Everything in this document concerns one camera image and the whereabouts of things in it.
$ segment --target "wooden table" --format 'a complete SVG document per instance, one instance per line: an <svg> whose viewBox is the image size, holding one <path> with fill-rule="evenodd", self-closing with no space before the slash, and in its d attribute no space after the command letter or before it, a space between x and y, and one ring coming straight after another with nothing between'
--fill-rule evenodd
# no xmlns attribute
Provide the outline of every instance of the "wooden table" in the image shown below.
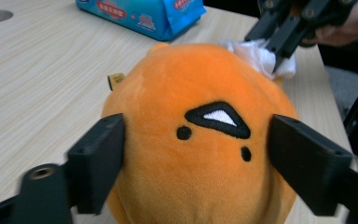
<svg viewBox="0 0 358 224"><path fill-rule="evenodd" d="M75 1L0 0L13 18L0 22L0 202L17 193L20 176L36 165L62 164L64 153L101 116L106 77L127 74L157 43L77 9ZM254 18L207 7L172 44L241 41ZM300 119L350 148L316 48L298 49L297 75L284 89ZM76 223L115 223L105 208ZM297 199L287 223L340 223L315 217Z"/></svg>

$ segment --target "metal screw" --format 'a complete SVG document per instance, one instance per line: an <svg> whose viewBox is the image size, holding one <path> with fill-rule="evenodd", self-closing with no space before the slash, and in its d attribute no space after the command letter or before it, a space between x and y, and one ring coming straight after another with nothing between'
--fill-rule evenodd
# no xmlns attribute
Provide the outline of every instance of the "metal screw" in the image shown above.
<svg viewBox="0 0 358 224"><path fill-rule="evenodd" d="M54 174L54 171L55 170L51 167L40 168L40 169L33 171L30 174L30 178L33 180L42 179L42 178L45 178L45 177L48 177L48 176Z"/></svg>
<svg viewBox="0 0 358 224"><path fill-rule="evenodd" d="M315 16L315 10L313 8L306 8L304 15L309 19L313 18Z"/></svg>
<svg viewBox="0 0 358 224"><path fill-rule="evenodd" d="M340 156L341 153L337 150L334 150L332 148L327 148L326 151L325 151L327 154L329 155L334 155L334 156Z"/></svg>
<svg viewBox="0 0 358 224"><path fill-rule="evenodd" d="M348 5L348 4L351 3L351 0L341 0L341 3L342 3L343 5Z"/></svg>
<svg viewBox="0 0 358 224"><path fill-rule="evenodd" d="M266 8L273 8L274 2L272 0L267 0L265 5L266 5Z"/></svg>

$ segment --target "blue box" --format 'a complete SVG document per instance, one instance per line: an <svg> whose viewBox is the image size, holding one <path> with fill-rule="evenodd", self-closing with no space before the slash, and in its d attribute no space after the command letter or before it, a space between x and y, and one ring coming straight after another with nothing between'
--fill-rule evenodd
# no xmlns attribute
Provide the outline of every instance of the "blue box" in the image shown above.
<svg viewBox="0 0 358 224"><path fill-rule="evenodd" d="M76 0L76 5L159 41L174 39L206 12L202 0Z"/></svg>

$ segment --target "gray floor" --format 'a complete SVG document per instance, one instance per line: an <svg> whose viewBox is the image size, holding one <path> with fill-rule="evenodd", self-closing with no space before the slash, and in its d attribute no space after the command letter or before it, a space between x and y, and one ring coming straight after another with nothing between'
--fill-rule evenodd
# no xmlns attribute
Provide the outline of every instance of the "gray floor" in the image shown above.
<svg viewBox="0 0 358 224"><path fill-rule="evenodd" d="M330 66L325 68L329 75L339 112L344 119L358 96L358 75Z"/></svg>

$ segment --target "plush fabric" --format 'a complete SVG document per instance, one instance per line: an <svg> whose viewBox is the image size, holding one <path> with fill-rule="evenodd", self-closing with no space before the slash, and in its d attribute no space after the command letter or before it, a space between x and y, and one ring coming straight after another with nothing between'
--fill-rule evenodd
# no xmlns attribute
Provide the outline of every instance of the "plush fabric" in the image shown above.
<svg viewBox="0 0 358 224"><path fill-rule="evenodd" d="M157 44L108 96L124 161L107 204L118 223L283 223L296 194L272 167L276 83L212 44Z"/></svg>

